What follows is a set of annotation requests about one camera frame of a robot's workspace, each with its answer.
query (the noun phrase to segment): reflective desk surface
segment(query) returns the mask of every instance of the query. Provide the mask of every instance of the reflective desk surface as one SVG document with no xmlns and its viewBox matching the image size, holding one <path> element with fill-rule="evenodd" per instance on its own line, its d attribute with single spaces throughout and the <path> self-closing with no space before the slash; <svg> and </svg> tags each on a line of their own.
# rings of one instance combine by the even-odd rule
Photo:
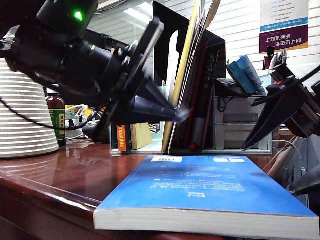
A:
<svg viewBox="0 0 320 240">
<path fill-rule="evenodd" d="M 95 208 L 149 154 L 72 140 L 45 156 L 0 161 L 0 239 L 222 240 L 213 235 L 95 230 Z M 271 155 L 250 155 L 263 168 Z"/>
</svg>

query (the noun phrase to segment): green label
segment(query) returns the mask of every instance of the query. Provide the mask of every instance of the green label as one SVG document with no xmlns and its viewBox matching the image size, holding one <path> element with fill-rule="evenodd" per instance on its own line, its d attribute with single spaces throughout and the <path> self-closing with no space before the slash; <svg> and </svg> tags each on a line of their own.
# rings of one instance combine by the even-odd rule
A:
<svg viewBox="0 0 320 240">
<path fill-rule="evenodd" d="M 49 113 L 52 119 L 52 124 L 54 127 L 64 128 L 66 126 L 65 110 L 64 109 L 49 109 Z M 54 130 L 57 140 L 66 139 L 66 131 L 64 130 Z"/>
</svg>

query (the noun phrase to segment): blue pamphlet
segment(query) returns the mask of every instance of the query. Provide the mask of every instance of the blue pamphlet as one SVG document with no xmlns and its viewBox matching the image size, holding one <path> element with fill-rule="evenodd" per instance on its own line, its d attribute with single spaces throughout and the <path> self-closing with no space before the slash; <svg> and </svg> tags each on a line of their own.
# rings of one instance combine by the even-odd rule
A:
<svg viewBox="0 0 320 240">
<path fill-rule="evenodd" d="M 319 218 L 245 156 L 148 156 L 95 210 L 105 230 L 319 239 Z"/>
</svg>

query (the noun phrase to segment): glass bottle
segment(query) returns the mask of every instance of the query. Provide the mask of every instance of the glass bottle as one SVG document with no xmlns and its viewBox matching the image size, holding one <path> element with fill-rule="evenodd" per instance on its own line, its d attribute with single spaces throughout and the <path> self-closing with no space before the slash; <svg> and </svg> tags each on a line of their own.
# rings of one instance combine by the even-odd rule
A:
<svg viewBox="0 0 320 240">
<path fill-rule="evenodd" d="M 65 102 L 59 96 L 59 93 L 47 88 L 46 104 L 48 105 L 52 124 L 54 127 L 64 128 L 66 126 Z M 59 147 L 66 145 L 66 131 L 55 129 L 55 136 Z"/>
</svg>

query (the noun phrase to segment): poster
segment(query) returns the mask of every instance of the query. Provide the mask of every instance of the poster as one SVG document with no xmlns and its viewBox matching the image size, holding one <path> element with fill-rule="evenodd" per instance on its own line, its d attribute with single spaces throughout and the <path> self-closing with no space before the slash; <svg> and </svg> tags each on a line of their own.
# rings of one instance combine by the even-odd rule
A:
<svg viewBox="0 0 320 240">
<path fill-rule="evenodd" d="M 260 0 L 260 53 L 308 47 L 308 0 Z"/>
</svg>

